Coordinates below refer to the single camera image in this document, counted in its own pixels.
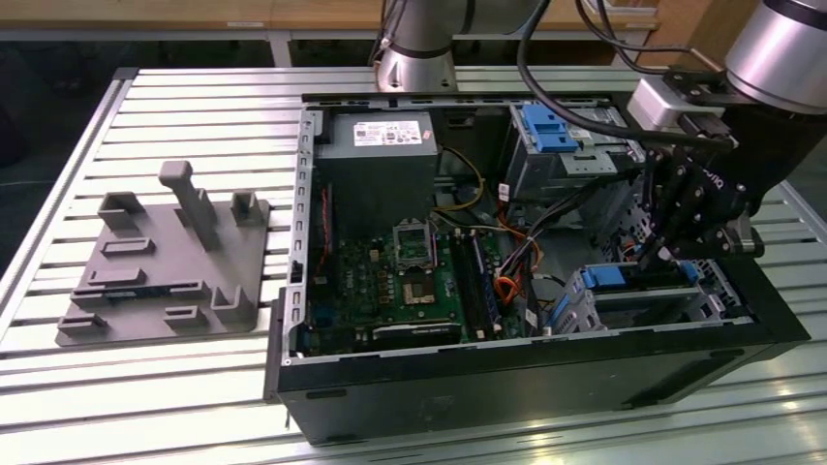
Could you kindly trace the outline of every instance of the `aluminum extrusion table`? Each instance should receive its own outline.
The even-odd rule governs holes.
[[[637,75],[536,70],[549,90],[631,91]],[[460,68],[464,91],[521,91],[508,68]],[[112,82],[0,282],[0,462],[731,463],[824,459],[827,230],[784,183],[755,220],[764,272],[812,336],[681,402],[313,448],[260,401],[266,302],[282,283],[300,95],[373,90],[362,68],[141,70]],[[106,191],[169,202],[154,174],[186,158],[214,201],[253,188],[270,203],[261,317],[252,333],[117,349],[62,349],[56,321],[102,222]]]

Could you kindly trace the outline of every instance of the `table leg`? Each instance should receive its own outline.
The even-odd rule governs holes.
[[[268,31],[269,51],[272,64],[276,68],[292,68],[293,61],[289,56],[289,31]]]
[[[620,39],[621,41],[625,41],[627,44],[632,44],[633,46],[641,46],[643,44],[645,44],[647,38],[648,38],[648,31],[617,32],[617,39]],[[632,58],[632,60],[636,60],[637,55],[640,55],[637,51],[628,51],[628,50],[625,54],[629,55],[629,58]],[[613,59],[611,60],[611,66],[619,67],[619,68],[627,68],[625,64],[623,63],[623,60],[616,54],[615,54]]]

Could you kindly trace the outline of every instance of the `black cable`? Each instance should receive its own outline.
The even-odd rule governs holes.
[[[388,8],[388,0],[382,0],[382,10],[381,10],[381,20],[378,23],[378,32],[376,33],[376,40],[373,41],[373,46],[370,47],[370,54],[368,55],[368,62],[366,62],[366,66],[373,66],[373,61],[376,60],[376,55],[378,55],[380,52],[380,46],[381,46],[381,42],[382,42],[382,37],[385,37],[385,33],[388,31],[388,25],[386,25],[386,21],[388,21],[388,17],[393,15],[393,12],[396,10],[396,5],[398,3],[397,0],[390,0],[390,7]],[[398,27],[398,21],[401,19],[401,13],[404,13],[404,7],[406,6],[406,0],[401,0],[402,4],[401,4],[401,11],[398,12],[398,16],[396,17],[396,24],[393,26],[393,32],[396,30],[396,27]]]
[[[549,274],[548,276],[542,276],[542,279],[548,279],[551,281],[555,281],[561,287],[565,287],[565,282],[559,279],[555,275]]]
[[[366,55],[366,66],[373,66],[373,59],[376,58],[376,53],[378,53],[378,45],[382,41],[382,35],[385,34],[385,13],[388,12],[388,0],[382,0],[382,10],[378,15],[378,31],[376,31],[376,40],[373,41],[373,46],[370,47],[370,54]]]
[[[540,18],[542,17],[542,13],[548,8],[551,0],[542,0],[540,7],[534,10],[528,23],[525,24],[521,38],[518,39],[518,48],[516,50],[516,69],[518,71],[518,75],[521,77],[525,86],[533,93],[536,99],[545,105],[557,116],[565,120],[565,122],[579,126],[587,131],[592,131],[597,134],[604,134],[607,136],[613,136],[620,139],[648,141],[653,143],[663,144],[679,144],[693,146],[705,149],[724,150],[728,151],[732,149],[732,141],[729,139],[716,140],[716,139],[704,139],[696,138],[693,136],[688,136],[684,134],[676,133],[661,133],[659,131],[643,131],[632,128],[624,128],[621,126],[613,126],[611,124],[604,124],[593,119],[585,118],[580,116],[577,113],[571,111],[567,107],[564,107],[555,99],[552,99],[545,90],[537,83],[536,79],[530,75],[528,71],[528,63],[525,60],[525,54],[528,51],[528,41],[530,40],[530,36],[533,35],[533,31],[540,22]]]
[[[615,34],[615,28],[611,25],[611,21],[608,19],[608,11],[605,10],[605,0],[595,0],[597,2],[597,12],[599,12],[599,20],[600,20],[600,25],[603,26],[603,29],[605,30],[605,35],[608,35],[608,37],[611,37],[612,39],[617,39],[617,35]],[[583,12],[584,14],[580,15],[583,22],[585,23],[585,27],[588,27],[589,31],[592,31],[595,34],[597,34],[599,30],[597,27],[595,26],[595,23],[592,22],[592,19],[589,18],[588,15],[585,15],[585,12]],[[615,49],[615,53],[617,53],[617,56],[620,57],[620,60],[623,61],[623,63],[625,63],[625,66],[628,66],[632,70],[637,71],[641,75],[664,75],[667,73],[667,70],[652,70],[651,68],[645,68],[644,66],[640,66],[637,63],[635,63],[635,60],[629,57],[629,55],[625,54],[625,50],[620,47],[620,46],[612,46]]]
[[[575,191],[557,202],[555,202],[555,204],[545,209],[537,221],[534,221],[530,225],[530,228],[528,228],[528,231],[525,233],[525,240],[516,248],[514,252],[505,258],[505,261],[502,262],[501,274],[508,275],[512,274],[516,270],[518,270],[518,264],[524,259],[524,255],[528,252],[528,249],[530,249],[530,239],[528,239],[528,237],[536,239],[537,235],[540,235],[542,231],[541,227],[546,223],[555,222],[569,211],[579,208],[600,188],[613,182],[635,179],[639,174],[639,169],[631,169],[619,172],[613,176],[597,177],[592,179],[580,189],[577,189],[577,191]]]
[[[573,0],[573,6],[577,9],[577,15],[580,15],[580,17],[583,18],[587,18],[588,15],[585,13],[585,8],[583,7],[583,0]],[[624,50],[651,51],[655,53],[663,53],[663,52],[691,53],[691,46],[635,46],[632,44],[627,44],[623,41],[617,41],[616,39],[612,39],[608,35],[603,33],[603,31],[600,31],[597,28],[595,29],[596,30],[592,30],[592,32],[595,33],[595,35],[599,37],[601,41],[604,41],[607,44],[611,44],[615,47],[623,48]]]

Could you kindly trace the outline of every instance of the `cable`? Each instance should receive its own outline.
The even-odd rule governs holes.
[[[505,284],[510,289],[505,293],[502,289],[502,284]],[[514,280],[506,276],[500,276],[493,280],[493,290],[496,291],[497,296],[502,300],[502,303],[508,305],[514,300],[514,297],[518,294],[518,284]]]
[[[561,287],[565,287],[565,282],[561,279],[559,279],[553,274],[544,274],[542,279],[555,281]]]
[[[664,144],[668,143],[688,145],[699,148],[725,151],[731,150],[732,141],[729,139],[704,139],[684,134],[661,133],[659,131],[641,131],[637,129],[600,123],[593,119],[580,116],[546,95],[545,90],[542,89],[536,79],[530,75],[530,72],[528,71],[525,53],[528,50],[528,41],[530,40],[530,36],[540,22],[540,18],[542,17],[542,13],[548,8],[549,2],[551,0],[542,0],[540,3],[540,7],[530,15],[530,19],[528,20],[528,23],[525,24],[522,29],[521,38],[518,39],[518,48],[516,50],[516,69],[518,71],[518,75],[525,83],[525,86],[534,94],[534,97],[540,101],[540,103],[545,105],[557,114],[557,116],[565,120],[565,122],[597,134],[613,136],[620,139],[640,140]]]
[[[380,13],[381,16],[380,16],[380,22],[378,22],[378,31],[376,32],[376,40],[373,41],[373,46],[370,47],[370,54],[368,55],[366,66],[373,66],[373,61],[376,60],[376,56],[378,55],[378,52],[381,51],[382,38],[385,36],[385,33],[388,32],[386,21],[388,21],[388,17],[393,15],[396,4],[397,4],[397,0],[392,0],[390,7],[388,8],[388,0],[382,0],[382,10]],[[404,12],[405,5],[406,5],[405,3],[401,4],[401,12]],[[398,16],[396,17],[396,24],[393,26],[393,32],[394,32],[394,28],[398,27],[398,20],[401,18],[401,12],[398,12]]]
[[[385,34],[385,13],[388,12],[388,0],[382,0],[382,10],[378,13],[378,30],[376,31],[376,40],[370,47],[370,53],[366,55],[366,66],[373,66],[373,60],[378,53],[378,46],[382,41],[382,35]]]
[[[525,233],[525,238],[528,239],[528,237],[530,237],[533,240],[536,240],[537,236],[544,230],[542,226],[546,223],[556,221],[569,211],[579,208],[580,205],[585,203],[585,201],[589,199],[592,194],[600,188],[603,188],[604,186],[607,186],[608,184],[613,182],[631,180],[635,177],[637,177],[639,174],[640,174],[640,170],[631,169],[631,170],[619,172],[613,176],[597,177],[592,181],[589,181],[580,189],[577,189],[573,193],[571,193],[568,196],[565,196],[563,199],[555,202],[552,206],[546,208],[546,210],[542,212],[542,215],[540,215],[540,218],[537,219],[537,221],[530,225],[530,228],[528,229]],[[518,262],[521,261],[521,257],[528,251],[528,246],[526,246],[528,241],[529,240],[522,241],[522,243],[514,249],[512,254],[502,261],[500,275],[504,275],[504,274],[509,275],[517,272]]]
[[[468,168],[472,169],[472,171],[474,172],[476,175],[476,195],[474,197],[466,201],[465,203],[460,203],[458,205],[446,205],[446,206],[434,206],[433,207],[433,211],[456,211],[456,210],[461,210],[462,208],[468,208],[469,206],[474,205],[478,202],[478,199],[481,199],[481,195],[484,193],[484,179],[481,178],[481,174],[478,173],[478,170],[474,167],[474,164],[470,163],[470,160],[468,160],[468,158],[465,158],[465,155],[462,155],[458,150],[450,148],[450,147],[441,147],[442,150],[450,152],[456,158],[460,159],[460,161],[468,166]]]
[[[520,240],[525,240],[525,234],[514,230],[508,225],[508,222],[505,220],[505,203],[504,202],[500,202],[500,208],[497,210],[498,210],[498,213],[496,215],[496,221],[500,224],[500,226],[505,228],[516,236],[516,238],[518,238]],[[536,240],[530,241],[530,245],[533,246],[533,250],[537,254],[537,260],[533,264],[533,267],[536,268],[540,265],[540,261],[542,260],[542,250],[540,249],[540,245],[537,244]]]
[[[603,26],[603,29],[605,30],[605,34],[608,35],[608,37],[616,40],[617,35],[615,34],[615,28],[612,27],[611,21],[608,19],[608,11],[605,10],[605,1],[595,0],[595,2],[597,3],[600,25]],[[589,31],[597,34],[599,32],[597,27],[595,26],[595,23],[592,22],[592,19],[589,18],[589,16],[585,15],[585,12],[583,12],[583,14],[580,15],[580,18],[583,19],[583,22],[585,23],[585,27],[588,27]],[[625,50],[620,46],[613,46],[613,49],[615,49],[615,53],[617,53],[617,56],[620,57],[620,60],[623,61],[623,63],[625,63],[625,66],[628,66],[632,70],[637,71],[640,74],[664,75],[667,73],[668,70],[652,70],[651,68],[639,66],[639,64],[635,63],[635,60],[629,57],[629,55],[625,54]]]
[[[54,181],[14,181],[4,182],[0,187],[30,186],[34,184],[54,184]]]
[[[446,214],[444,214],[441,211],[434,211],[433,214],[438,217],[438,219],[441,221],[444,221],[448,225],[450,225],[453,228],[462,228],[466,230],[492,230],[492,231],[498,231],[501,233],[506,232],[508,230],[504,228],[497,228],[496,226],[486,226],[486,225],[465,225],[458,223],[456,220],[452,220]]]
[[[595,0],[595,1],[597,2],[599,8],[601,5],[603,9],[605,9],[605,5],[603,4],[603,2],[600,0]],[[583,0],[573,0],[573,6],[577,9],[577,15],[580,15],[580,17],[583,18],[583,21],[585,22],[588,18],[588,14],[585,13],[585,8],[583,7]],[[589,28],[589,30],[595,33],[595,35],[599,37],[601,41],[604,41],[607,44],[615,47],[623,48],[624,50],[651,51],[653,53],[664,53],[664,52],[692,53],[691,46],[635,46],[632,44],[627,44],[625,42],[616,40],[616,38],[609,37],[596,27],[595,29]]]

